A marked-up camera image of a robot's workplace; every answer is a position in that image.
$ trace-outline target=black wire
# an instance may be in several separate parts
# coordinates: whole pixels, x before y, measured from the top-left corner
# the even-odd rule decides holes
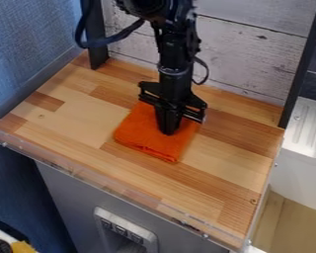
[[[200,59],[198,57],[195,57],[195,62],[200,64],[201,66],[203,66],[206,70],[206,75],[200,82],[196,82],[195,79],[193,79],[194,83],[196,83],[197,85],[201,85],[201,84],[204,84],[209,77],[209,68],[208,68],[208,65],[206,64],[206,62],[204,62],[202,59]]]
[[[133,31],[140,28],[145,22],[145,20],[143,20],[143,19],[138,19],[132,25],[128,26],[127,28],[123,29],[122,31],[120,31],[119,33],[117,33],[115,35],[112,35],[110,37],[102,37],[102,38],[94,39],[91,41],[82,42],[82,36],[83,36],[83,33],[87,27],[88,18],[91,14],[92,9],[94,8],[94,1],[95,0],[89,0],[88,6],[85,9],[85,11],[83,12],[83,15],[82,15],[80,21],[78,22],[78,25],[76,28],[75,40],[76,40],[76,43],[82,48],[102,47],[102,46],[105,46],[109,43],[118,42],[120,40],[123,40],[123,39],[127,38]]]

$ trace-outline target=black metal frame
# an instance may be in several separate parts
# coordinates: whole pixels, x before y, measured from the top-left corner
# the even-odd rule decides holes
[[[292,86],[290,88],[290,91],[287,97],[287,101],[284,105],[282,116],[278,124],[279,127],[286,128],[289,123],[290,116],[294,109],[297,97],[300,94],[304,77],[306,75],[310,61],[314,54],[315,46],[316,46],[316,15],[315,15],[305,48],[303,50],[299,65],[297,67],[296,74],[295,74]]]
[[[81,0],[82,11],[89,6],[89,0]],[[87,40],[93,40],[106,35],[102,1],[94,1],[94,8],[91,11],[86,27]],[[108,47],[89,48],[90,66],[92,69],[99,68],[109,58]]]

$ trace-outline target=vent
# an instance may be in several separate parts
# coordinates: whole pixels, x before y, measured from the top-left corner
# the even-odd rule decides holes
[[[298,98],[282,147],[316,158],[316,101]]]

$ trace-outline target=orange cloth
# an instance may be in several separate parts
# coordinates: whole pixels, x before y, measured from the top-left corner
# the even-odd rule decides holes
[[[175,134],[165,135],[157,126],[154,107],[138,102],[116,129],[114,138],[131,148],[176,162],[197,128],[198,123],[182,118]]]

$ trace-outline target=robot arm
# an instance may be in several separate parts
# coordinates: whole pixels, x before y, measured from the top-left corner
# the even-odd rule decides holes
[[[199,123],[204,118],[207,104],[192,92],[195,62],[206,64],[196,57],[200,51],[196,29],[197,14],[193,0],[116,0],[126,14],[139,18],[131,26],[109,38],[81,42],[89,13],[85,13],[77,27],[76,41],[81,47],[98,47],[125,39],[145,21],[151,23],[157,42],[160,60],[159,83],[140,82],[139,100],[151,104],[156,111],[157,123],[165,134],[173,134],[182,117]]]

